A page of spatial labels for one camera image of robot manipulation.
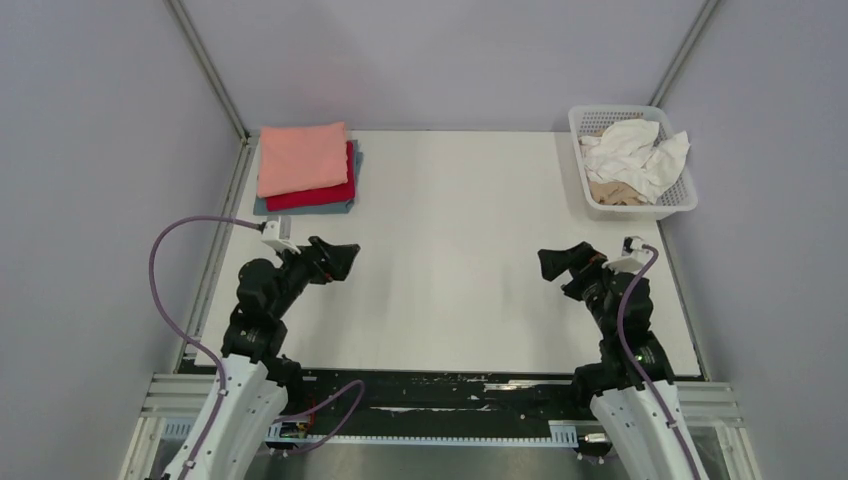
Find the white t-shirt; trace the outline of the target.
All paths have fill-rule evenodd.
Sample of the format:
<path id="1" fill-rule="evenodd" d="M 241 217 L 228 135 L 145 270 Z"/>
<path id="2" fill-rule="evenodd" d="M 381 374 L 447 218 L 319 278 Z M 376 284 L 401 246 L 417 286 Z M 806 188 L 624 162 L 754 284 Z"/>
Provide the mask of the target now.
<path id="1" fill-rule="evenodd" d="M 656 203 L 683 173 L 691 147 L 685 131 L 660 140 L 661 124 L 621 120 L 578 139 L 588 182 L 624 182 Z"/>

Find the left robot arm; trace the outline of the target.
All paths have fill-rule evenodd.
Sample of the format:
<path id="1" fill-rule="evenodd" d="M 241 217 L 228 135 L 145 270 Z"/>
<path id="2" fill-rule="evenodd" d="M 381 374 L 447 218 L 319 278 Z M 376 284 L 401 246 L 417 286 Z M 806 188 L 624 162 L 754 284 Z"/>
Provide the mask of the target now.
<path id="1" fill-rule="evenodd" d="M 238 272 L 237 303 L 223 335 L 217 377 L 188 437 L 162 474 L 165 479 L 241 479 L 281 414 L 306 399 L 299 363 L 281 356 L 284 315 L 309 285 L 343 281 L 357 244 L 332 245 L 317 236 Z"/>

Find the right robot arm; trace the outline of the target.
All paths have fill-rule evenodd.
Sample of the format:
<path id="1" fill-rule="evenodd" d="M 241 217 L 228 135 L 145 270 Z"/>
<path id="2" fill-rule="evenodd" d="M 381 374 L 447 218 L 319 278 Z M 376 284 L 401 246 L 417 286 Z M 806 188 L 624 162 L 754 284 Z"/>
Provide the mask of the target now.
<path id="1" fill-rule="evenodd" d="M 600 360 L 577 368 L 570 387 L 577 413 L 598 420 L 632 479 L 705 479 L 670 360 L 651 329 L 647 277 L 659 258 L 643 239 L 624 239 L 615 259 L 581 242 L 537 253 L 541 276 L 569 274 L 562 294 L 582 303 L 601 333 Z"/>

